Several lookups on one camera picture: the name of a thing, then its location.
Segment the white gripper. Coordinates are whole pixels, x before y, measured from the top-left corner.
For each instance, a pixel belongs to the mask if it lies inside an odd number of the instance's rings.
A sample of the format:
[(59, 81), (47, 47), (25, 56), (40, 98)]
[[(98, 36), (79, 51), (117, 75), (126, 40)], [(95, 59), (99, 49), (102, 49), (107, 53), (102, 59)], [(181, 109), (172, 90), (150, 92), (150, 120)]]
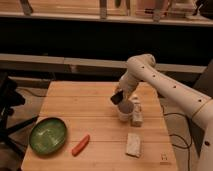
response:
[(140, 80), (135, 78), (129, 73), (125, 73), (120, 79), (116, 86), (115, 93), (111, 98), (111, 102), (114, 105), (119, 104), (123, 98), (129, 99), (132, 93), (136, 90)]

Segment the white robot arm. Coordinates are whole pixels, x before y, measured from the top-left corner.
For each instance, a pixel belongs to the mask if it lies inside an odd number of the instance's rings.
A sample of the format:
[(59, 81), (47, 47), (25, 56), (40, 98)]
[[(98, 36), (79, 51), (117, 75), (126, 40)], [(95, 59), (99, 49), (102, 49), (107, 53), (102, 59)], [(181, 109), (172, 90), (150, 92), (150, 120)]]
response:
[(213, 171), (213, 98), (158, 72), (155, 65), (155, 58), (151, 54), (130, 57), (126, 62), (127, 70), (111, 97), (112, 103), (117, 105), (127, 100), (140, 81), (150, 84), (204, 130), (196, 171)]

